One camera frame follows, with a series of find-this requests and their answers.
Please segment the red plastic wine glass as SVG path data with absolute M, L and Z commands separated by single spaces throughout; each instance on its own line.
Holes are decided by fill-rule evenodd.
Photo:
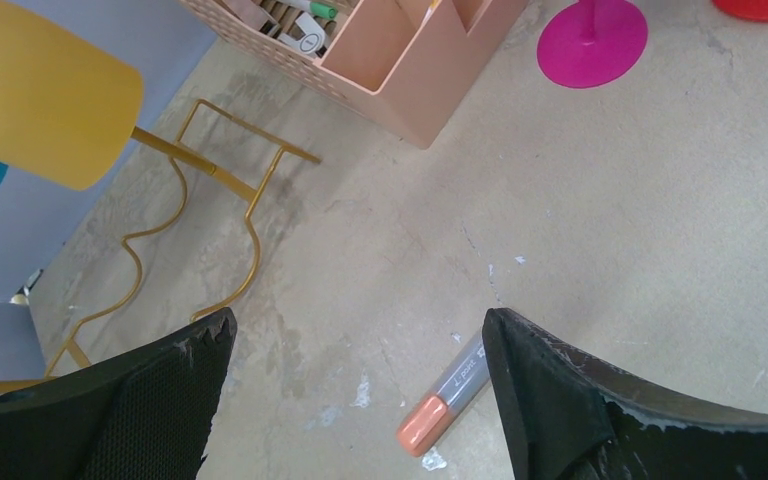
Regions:
M 712 4 L 735 18 L 768 23 L 768 0 L 712 0 Z

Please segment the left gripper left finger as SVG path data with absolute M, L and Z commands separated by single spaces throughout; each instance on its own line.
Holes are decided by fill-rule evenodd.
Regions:
M 237 333 L 229 308 L 0 395 L 0 479 L 194 479 Z

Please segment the magenta plastic wine glass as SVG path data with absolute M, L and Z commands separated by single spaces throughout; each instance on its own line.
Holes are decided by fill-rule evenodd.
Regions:
M 648 41 L 643 12 L 625 0 L 580 0 L 542 31 L 537 64 L 546 78 L 572 89 L 610 83 L 639 61 Z

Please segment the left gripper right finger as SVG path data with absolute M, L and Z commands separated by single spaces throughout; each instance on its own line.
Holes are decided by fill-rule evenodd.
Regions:
M 518 479 L 768 479 L 768 414 L 650 382 L 508 308 L 482 338 Z

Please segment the yellow plastic wine glass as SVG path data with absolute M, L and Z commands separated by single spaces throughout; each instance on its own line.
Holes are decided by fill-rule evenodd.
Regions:
M 0 162 L 82 191 L 113 167 L 143 100 L 137 69 L 0 1 Z

